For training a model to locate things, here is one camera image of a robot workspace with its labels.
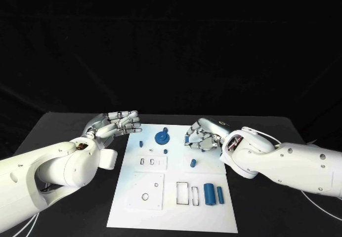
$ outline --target blue object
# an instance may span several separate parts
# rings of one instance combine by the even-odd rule
[[[155,134],[154,140],[158,145],[164,145],[168,142],[170,136],[165,127],[163,128],[163,131]]]
[[[194,159],[191,159],[191,160],[190,160],[190,167],[193,168],[193,167],[194,167],[194,165],[196,165],[196,160],[194,160]]]
[[[217,196],[219,196],[219,204],[223,204],[225,201],[223,201],[222,188],[220,188],[220,187],[216,187],[216,189],[217,189]]]
[[[213,184],[204,184],[204,204],[209,206],[216,204]]]

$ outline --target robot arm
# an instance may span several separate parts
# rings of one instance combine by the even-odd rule
[[[214,136],[216,131],[206,132]],[[251,179],[262,173],[281,185],[314,194],[342,197],[340,152],[315,146],[279,143],[277,140],[278,144],[272,145],[259,135],[264,133],[248,127],[232,132],[226,130],[226,133],[226,136],[220,136],[220,161],[242,177]]]
[[[0,161],[0,233],[85,186],[96,169],[113,169],[115,136],[139,132],[137,112],[98,115],[82,136]],[[34,176],[57,188],[37,189]]]

